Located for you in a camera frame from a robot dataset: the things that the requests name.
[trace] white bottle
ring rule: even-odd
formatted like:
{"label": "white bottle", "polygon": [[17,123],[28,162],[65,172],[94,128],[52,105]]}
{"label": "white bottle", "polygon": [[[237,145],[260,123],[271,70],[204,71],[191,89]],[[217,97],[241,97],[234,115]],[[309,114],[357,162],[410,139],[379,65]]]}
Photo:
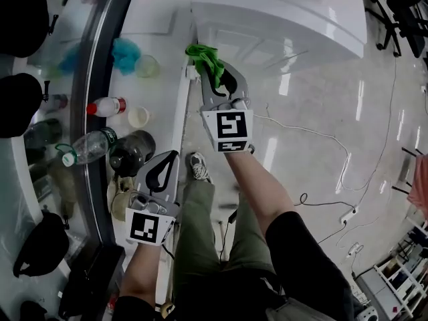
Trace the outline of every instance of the white bottle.
{"label": "white bottle", "polygon": [[124,98],[100,98],[86,106],[86,112],[91,115],[109,117],[122,113],[126,109]]}
{"label": "white bottle", "polygon": [[89,132],[75,141],[71,151],[62,157],[62,162],[66,167],[94,162],[103,157],[117,140],[115,131],[109,127]]}

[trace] cable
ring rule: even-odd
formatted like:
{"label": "cable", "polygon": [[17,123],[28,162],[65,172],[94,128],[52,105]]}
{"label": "cable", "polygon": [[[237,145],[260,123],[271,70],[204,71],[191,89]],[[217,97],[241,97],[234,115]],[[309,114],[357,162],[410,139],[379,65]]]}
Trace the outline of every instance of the cable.
{"label": "cable", "polygon": [[359,254],[362,249],[364,248],[364,245],[360,245],[356,250],[355,250],[355,256],[354,259],[352,261],[352,264],[350,265],[350,271],[352,272],[352,274],[354,275],[354,261],[356,259],[356,255]]}
{"label": "cable", "polygon": [[343,230],[344,230],[344,228],[346,227],[346,225],[348,225],[348,223],[347,223],[346,221],[343,221],[343,223],[344,223],[344,225],[343,225],[343,227],[342,227],[341,229],[339,229],[338,231],[334,232],[333,234],[330,234],[327,238],[324,238],[323,240],[321,240],[321,241],[318,243],[318,245],[320,245],[323,241],[326,241],[327,239],[331,238],[333,235],[335,235],[335,234],[337,234],[337,233],[339,233],[339,232],[343,231]]}
{"label": "cable", "polygon": [[[388,204],[389,204],[389,201],[391,200],[391,189],[389,189],[389,195],[388,195],[388,201],[387,201],[387,203],[386,203],[386,205],[385,206],[387,206]],[[357,226],[355,226],[355,227],[353,227],[353,228],[351,228],[351,229],[349,229],[348,231],[346,231],[340,238],[339,238],[339,240],[336,242],[336,247],[339,245],[339,243],[340,243],[340,240],[342,240],[343,239],[343,237],[346,235],[346,234],[348,234],[349,232],[351,232],[351,231],[353,231],[354,229],[356,229],[356,228],[359,228],[359,227],[366,227],[366,226],[369,226],[369,225],[372,225],[373,223],[375,223],[382,215],[383,215],[383,213],[384,213],[385,211],[383,211],[376,219],[374,219],[373,221],[371,221],[371,222],[369,222],[369,223],[365,223],[364,225],[357,225]]]}
{"label": "cable", "polygon": [[223,237],[223,248],[221,249],[221,252],[220,252],[220,260],[221,260],[221,256],[223,255],[223,251],[225,250],[226,235],[227,235],[227,230],[228,229],[229,229],[229,223],[227,223],[225,236]]}
{"label": "cable", "polygon": [[174,255],[173,255],[170,251],[168,251],[168,249],[167,249],[167,247],[165,246],[165,244],[162,244],[162,247],[163,247],[163,249],[165,250],[165,252],[167,252],[173,260],[175,260]]}
{"label": "cable", "polygon": [[345,153],[346,153],[346,162],[345,162],[345,165],[343,166],[342,172],[340,173],[340,180],[339,180],[340,181],[340,185],[343,187],[343,189],[349,190],[349,191],[361,191],[364,188],[367,188],[365,190],[365,192],[364,192],[361,200],[360,200],[360,201],[362,201],[362,199],[364,198],[364,196],[367,193],[368,185],[371,182],[373,176],[375,175],[375,172],[376,172],[376,170],[377,170],[377,168],[378,168],[378,166],[379,166],[379,164],[381,162],[381,159],[382,159],[383,153],[385,151],[385,148],[387,147],[389,129],[391,127],[392,103],[393,103],[393,96],[394,96],[394,88],[395,88],[395,81],[396,81],[396,79],[397,79],[397,59],[395,58],[394,80],[393,80],[393,87],[392,87],[392,90],[391,90],[391,99],[389,101],[389,117],[388,117],[387,136],[385,137],[385,143],[383,145],[381,155],[379,156],[379,160],[377,161],[372,174],[368,178],[367,182],[361,188],[358,188],[358,189],[353,189],[353,188],[347,187],[343,183],[343,175],[346,172],[346,169],[348,168],[348,165],[349,165],[349,151],[335,136],[331,136],[329,134],[324,134],[324,133],[321,133],[321,132],[316,132],[314,130],[310,130],[309,128],[304,128],[304,127],[299,127],[299,126],[288,126],[288,125],[284,125],[281,122],[279,122],[279,121],[277,121],[277,120],[275,120],[273,118],[270,118],[268,116],[261,116],[261,115],[257,115],[257,114],[254,114],[254,116],[257,117],[257,118],[266,119],[266,120],[270,120],[272,122],[275,122],[276,124],[280,125],[283,128],[291,128],[291,129],[296,129],[296,130],[303,130],[303,131],[306,131],[306,132],[317,134],[319,136],[325,136],[327,138],[331,138],[335,142],[337,142],[345,150]]}
{"label": "cable", "polygon": [[329,203],[305,203],[306,200],[308,199],[308,194],[307,193],[303,193],[300,195],[300,203],[296,203],[294,206],[300,206],[300,205],[304,205],[304,206],[326,206],[326,205],[337,205],[339,203],[342,203],[343,205],[347,205],[349,207],[352,207],[355,209],[355,207],[347,202],[343,202],[343,201],[337,201],[337,202],[329,202]]}

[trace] blue sponge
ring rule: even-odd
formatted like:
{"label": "blue sponge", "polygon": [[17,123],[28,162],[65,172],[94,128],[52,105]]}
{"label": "blue sponge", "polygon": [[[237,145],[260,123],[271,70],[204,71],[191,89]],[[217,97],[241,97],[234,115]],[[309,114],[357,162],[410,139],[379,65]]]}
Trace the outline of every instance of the blue sponge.
{"label": "blue sponge", "polygon": [[80,43],[73,45],[65,54],[63,60],[58,64],[58,68],[65,75],[73,74],[74,68],[78,63],[78,54],[80,49]]}
{"label": "blue sponge", "polygon": [[133,41],[116,38],[112,55],[113,67],[119,69],[122,75],[129,75],[135,71],[135,62],[141,57],[141,51]]}

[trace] person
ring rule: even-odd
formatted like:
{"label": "person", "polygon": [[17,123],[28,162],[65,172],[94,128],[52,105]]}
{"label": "person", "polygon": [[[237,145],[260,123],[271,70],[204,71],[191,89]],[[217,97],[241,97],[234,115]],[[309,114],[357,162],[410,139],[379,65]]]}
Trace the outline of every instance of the person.
{"label": "person", "polygon": [[[175,252],[175,309],[167,320],[354,320],[348,282],[311,236],[287,191],[249,152],[225,157],[241,192],[229,261],[222,269],[210,220],[215,187],[196,152]],[[160,246],[138,245],[113,321],[159,317],[154,307],[160,254]],[[303,309],[304,317],[278,318],[287,304]]]}

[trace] power strip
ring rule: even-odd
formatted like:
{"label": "power strip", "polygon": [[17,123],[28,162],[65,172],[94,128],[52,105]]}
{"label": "power strip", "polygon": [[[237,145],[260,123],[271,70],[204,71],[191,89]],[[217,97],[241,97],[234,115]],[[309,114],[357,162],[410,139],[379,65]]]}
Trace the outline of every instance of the power strip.
{"label": "power strip", "polygon": [[346,221],[346,223],[349,223],[349,220],[351,220],[359,211],[360,211],[359,206],[356,206],[355,208],[351,209],[349,212],[347,212],[345,215],[343,215],[340,218],[340,223],[342,225],[345,224],[345,221]]}

